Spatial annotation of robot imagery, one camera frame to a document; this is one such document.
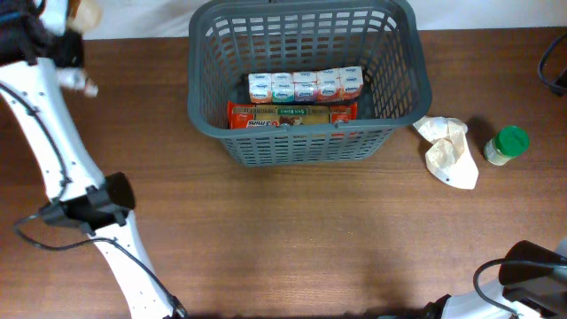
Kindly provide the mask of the tissue multipack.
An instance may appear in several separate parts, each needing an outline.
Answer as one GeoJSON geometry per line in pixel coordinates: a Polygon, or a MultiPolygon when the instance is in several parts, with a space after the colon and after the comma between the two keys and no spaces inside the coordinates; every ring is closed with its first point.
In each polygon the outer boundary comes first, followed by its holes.
{"type": "Polygon", "coordinates": [[[363,84],[360,66],[248,75],[249,96],[255,104],[352,100],[361,94],[363,84]]]}

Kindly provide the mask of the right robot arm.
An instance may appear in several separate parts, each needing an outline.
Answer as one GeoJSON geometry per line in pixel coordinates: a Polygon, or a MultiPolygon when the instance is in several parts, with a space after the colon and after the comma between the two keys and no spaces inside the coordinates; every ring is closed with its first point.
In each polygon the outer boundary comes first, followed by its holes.
{"type": "Polygon", "coordinates": [[[473,291],[428,304],[422,318],[565,318],[566,241],[554,251],[524,240],[473,274],[473,291]]]}

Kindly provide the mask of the beige paper bag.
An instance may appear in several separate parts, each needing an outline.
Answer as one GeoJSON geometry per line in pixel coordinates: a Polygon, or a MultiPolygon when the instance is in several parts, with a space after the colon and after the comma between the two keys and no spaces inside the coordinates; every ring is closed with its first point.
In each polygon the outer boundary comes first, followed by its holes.
{"type": "Polygon", "coordinates": [[[478,181],[478,166],[467,142],[467,125],[456,118],[425,115],[413,126],[431,143],[424,155],[427,169],[448,186],[473,190],[478,181]]]}

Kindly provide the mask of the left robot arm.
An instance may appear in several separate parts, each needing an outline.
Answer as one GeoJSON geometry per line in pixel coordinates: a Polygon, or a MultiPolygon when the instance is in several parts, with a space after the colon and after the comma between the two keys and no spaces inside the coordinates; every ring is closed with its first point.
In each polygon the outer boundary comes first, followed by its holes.
{"type": "Polygon", "coordinates": [[[122,173],[104,175],[85,149],[63,89],[95,97],[84,70],[82,35],[100,21],[95,1],[1,3],[1,96],[26,137],[45,186],[47,203],[13,225],[42,220],[77,229],[105,258],[134,318],[185,318],[183,304],[160,282],[136,226],[136,200],[122,173]]]}

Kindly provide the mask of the grey plastic shopping basket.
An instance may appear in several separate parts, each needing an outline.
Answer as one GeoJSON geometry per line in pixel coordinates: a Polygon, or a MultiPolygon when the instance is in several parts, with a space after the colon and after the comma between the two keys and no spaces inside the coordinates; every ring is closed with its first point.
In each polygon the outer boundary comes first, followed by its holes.
{"type": "Polygon", "coordinates": [[[431,106],[404,0],[211,1],[189,40],[190,120],[248,167],[361,160],[431,106]]]}

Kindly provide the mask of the red spaghetti packet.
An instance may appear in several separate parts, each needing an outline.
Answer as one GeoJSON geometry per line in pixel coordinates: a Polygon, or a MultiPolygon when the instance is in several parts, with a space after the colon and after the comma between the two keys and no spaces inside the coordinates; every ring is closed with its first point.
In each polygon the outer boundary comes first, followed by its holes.
{"type": "Polygon", "coordinates": [[[301,126],[355,120],[358,105],[246,105],[228,102],[227,112],[230,129],[301,126]]]}

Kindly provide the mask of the green lid glass jar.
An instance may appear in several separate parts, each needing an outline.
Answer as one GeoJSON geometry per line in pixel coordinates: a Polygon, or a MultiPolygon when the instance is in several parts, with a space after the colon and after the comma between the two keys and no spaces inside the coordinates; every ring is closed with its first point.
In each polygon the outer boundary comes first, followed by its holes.
{"type": "Polygon", "coordinates": [[[530,144],[530,137],[524,129],[518,126],[507,126],[486,143],[484,156],[489,163],[503,166],[524,154],[530,144]]]}

